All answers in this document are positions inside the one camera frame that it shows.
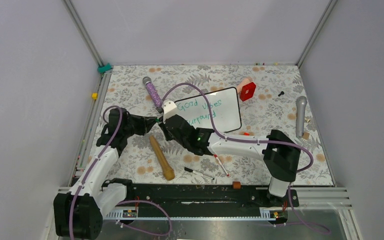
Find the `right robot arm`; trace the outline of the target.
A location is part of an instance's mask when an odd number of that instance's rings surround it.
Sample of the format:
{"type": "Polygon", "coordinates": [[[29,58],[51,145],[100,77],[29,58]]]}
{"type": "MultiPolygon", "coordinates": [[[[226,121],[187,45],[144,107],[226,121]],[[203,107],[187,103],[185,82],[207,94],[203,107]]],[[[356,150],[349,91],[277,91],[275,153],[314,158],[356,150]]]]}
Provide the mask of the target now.
{"type": "Polygon", "coordinates": [[[212,128],[193,127],[174,115],[158,124],[168,141],[176,141],[197,155],[235,155],[263,161],[271,175],[267,201],[273,206],[287,199],[290,183],[296,180],[301,155],[300,146],[280,130],[258,138],[250,135],[218,134],[212,128]]]}

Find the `white whiteboard black frame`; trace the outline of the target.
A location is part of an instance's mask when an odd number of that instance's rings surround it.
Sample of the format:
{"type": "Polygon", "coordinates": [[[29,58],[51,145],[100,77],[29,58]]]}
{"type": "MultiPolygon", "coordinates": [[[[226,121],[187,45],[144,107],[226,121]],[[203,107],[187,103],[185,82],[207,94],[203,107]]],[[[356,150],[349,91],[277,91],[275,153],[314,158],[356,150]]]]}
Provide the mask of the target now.
{"type": "Polygon", "coordinates": [[[228,133],[242,127],[237,89],[229,87],[202,95],[176,100],[178,115],[194,128],[211,129],[213,122],[219,132],[228,133]]]}

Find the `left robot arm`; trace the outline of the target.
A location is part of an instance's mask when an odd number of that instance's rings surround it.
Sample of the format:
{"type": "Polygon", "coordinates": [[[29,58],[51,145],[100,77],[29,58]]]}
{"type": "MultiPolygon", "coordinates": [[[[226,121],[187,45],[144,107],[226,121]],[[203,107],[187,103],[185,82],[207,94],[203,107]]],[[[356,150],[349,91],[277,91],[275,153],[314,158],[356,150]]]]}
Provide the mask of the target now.
{"type": "Polygon", "coordinates": [[[75,184],[66,193],[58,193],[53,200],[55,233],[72,240],[94,240],[103,226],[103,218],[118,202],[132,204],[135,192],[125,183],[111,181],[102,186],[112,166],[128,144],[128,138],[144,136],[157,123],[155,116],[138,116],[126,109],[110,106],[103,116],[104,126],[96,141],[93,159],[75,184]]]}

